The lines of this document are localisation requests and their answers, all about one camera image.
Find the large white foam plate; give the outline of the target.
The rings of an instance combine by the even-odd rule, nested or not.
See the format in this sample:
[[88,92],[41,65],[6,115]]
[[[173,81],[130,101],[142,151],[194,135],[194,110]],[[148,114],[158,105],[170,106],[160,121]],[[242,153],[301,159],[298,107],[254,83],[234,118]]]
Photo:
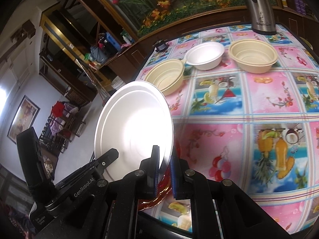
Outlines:
[[112,182],[137,170],[141,161],[151,156],[153,146],[160,148],[162,178],[174,147],[170,109],[165,96],[153,84],[132,81],[116,91],[100,113],[94,138],[95,157],[111,148],[118,151],[118,158],[103,173]]

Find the colourful fruit pattern tablecloth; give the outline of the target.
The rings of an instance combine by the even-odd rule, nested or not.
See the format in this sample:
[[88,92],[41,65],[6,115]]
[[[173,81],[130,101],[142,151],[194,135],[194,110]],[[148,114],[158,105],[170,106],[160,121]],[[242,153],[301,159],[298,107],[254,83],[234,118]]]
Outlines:
[[270,44],[279,58],[267,73],[239,68],[223,54],[202,71],[186,65],[180,88],[166,97],[179,156],[208,179],[231,179],[288,233],[318,220],[318,57],[286,26],[262,36],[249,24],[215,27],[151,51],[137,75],[182,59],[196,45],[228,49],[242,39]]

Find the dark wooden cabinet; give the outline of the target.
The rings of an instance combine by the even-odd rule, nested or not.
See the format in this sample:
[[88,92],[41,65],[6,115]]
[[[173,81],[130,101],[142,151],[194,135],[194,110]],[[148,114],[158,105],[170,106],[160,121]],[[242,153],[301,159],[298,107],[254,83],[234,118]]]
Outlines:
[[[287,27],[301,43],[309,42],[313,48],[311,55],[318,57],[318,21],[312,20],[308,16],[303,16],[290,8],[273,7],[275,22]],[[93,80],[101,84],[106,90],[111,90],[111,80],[106,74],[106,69],[110,69],[125,82],[136,77],[142,64],[146,62],[151,51],[154,50],[156,41],[162,39],[166,42],[176,38],[190,35],[198,31],[212,29],[213,27],[224,27],[230,25],[250,23],[249,12],[245,6],[229,7],[210,12],[190,16],[177,22],[161,27],[141,38],[134,44],[122,49],[114,57],[108,59],[102,65],[86,61],[81,52],[58,34],[59,29],[47,30],[46,34],[67,55],[73,64],[82,69],[87,74],[91,74]]]

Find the small black round device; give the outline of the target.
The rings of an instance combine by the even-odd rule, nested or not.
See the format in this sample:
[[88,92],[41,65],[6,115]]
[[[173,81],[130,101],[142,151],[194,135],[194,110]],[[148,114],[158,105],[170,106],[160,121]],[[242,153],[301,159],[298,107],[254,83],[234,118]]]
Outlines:
[[155,48],[156,52],[164,52],[168,49],[169,45],[166,40],[160,39],[153,44],[153,47]]

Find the beige plastic bowl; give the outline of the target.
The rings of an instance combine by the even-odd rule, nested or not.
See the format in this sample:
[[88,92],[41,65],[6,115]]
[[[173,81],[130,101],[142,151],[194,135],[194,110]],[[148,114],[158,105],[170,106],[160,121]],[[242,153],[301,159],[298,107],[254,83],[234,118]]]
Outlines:
[[184,70],[184,60],[170,59],[154,66],[144,80],[157,87],[164,96],[168,96],[181,86]]
[[254,74],[268,72],[279,57],[271,45],[255,39],[232,42],[228,48],[228,55],[239,68]]

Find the white plastic bucket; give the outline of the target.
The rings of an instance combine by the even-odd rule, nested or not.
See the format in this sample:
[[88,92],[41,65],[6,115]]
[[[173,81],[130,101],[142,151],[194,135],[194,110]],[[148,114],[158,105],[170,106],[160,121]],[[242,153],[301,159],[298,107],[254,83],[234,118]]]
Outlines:
[[123,87],[125,85],[125,82],[119,77],[117,76],[112,82],[111,82],[111,86],[114,90],[119,90],[121,87]]

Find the framed picture on wall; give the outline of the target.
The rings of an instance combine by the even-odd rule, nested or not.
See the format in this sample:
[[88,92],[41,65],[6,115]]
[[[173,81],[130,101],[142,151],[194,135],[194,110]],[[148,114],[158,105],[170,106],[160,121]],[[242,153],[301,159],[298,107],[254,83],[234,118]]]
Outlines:
[[14,144],[16,144],[17,135],[33,125],[39,111],[40,108],[31,99],[27,96],[23,97],[7,133],[7,137]]

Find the small red scalloped plate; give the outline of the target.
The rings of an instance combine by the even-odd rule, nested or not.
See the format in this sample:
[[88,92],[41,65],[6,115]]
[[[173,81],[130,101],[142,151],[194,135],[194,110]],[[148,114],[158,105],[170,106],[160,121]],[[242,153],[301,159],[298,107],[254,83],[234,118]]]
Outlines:
[[162,179],[157,185],[156,197],[152,200],[139,200],[138,201],[138,211],[146,210],[153,208],[160,204],[167,195],[171,192],[171,177],[170,177],[170,168],[166,169]]

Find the small white foam bowl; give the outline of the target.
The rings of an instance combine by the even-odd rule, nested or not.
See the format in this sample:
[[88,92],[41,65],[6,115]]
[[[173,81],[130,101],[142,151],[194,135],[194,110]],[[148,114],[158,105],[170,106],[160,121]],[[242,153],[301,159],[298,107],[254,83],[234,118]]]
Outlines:
[[191,48],[184,56],[186,64],[201,71],[211,70],[219,65],[225,48],[218,42],[206,42]]

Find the stainless steel thermos jug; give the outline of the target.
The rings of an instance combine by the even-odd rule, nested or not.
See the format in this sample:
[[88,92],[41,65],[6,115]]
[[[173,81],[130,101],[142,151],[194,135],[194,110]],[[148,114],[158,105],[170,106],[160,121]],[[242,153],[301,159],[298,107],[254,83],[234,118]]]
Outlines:
[[264,36],[276,34],[273,9],[269,0],[245,0],[251,16],[252,31]]

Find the purple bottles on shelf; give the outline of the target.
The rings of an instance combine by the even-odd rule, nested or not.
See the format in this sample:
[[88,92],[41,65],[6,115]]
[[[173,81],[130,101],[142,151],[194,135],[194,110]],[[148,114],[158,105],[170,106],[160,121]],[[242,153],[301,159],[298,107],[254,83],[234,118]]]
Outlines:
[[306,15],[305,3],[303,2],[303,0],[294,0],[294,2],[295,2],[296,11],[299,14]]

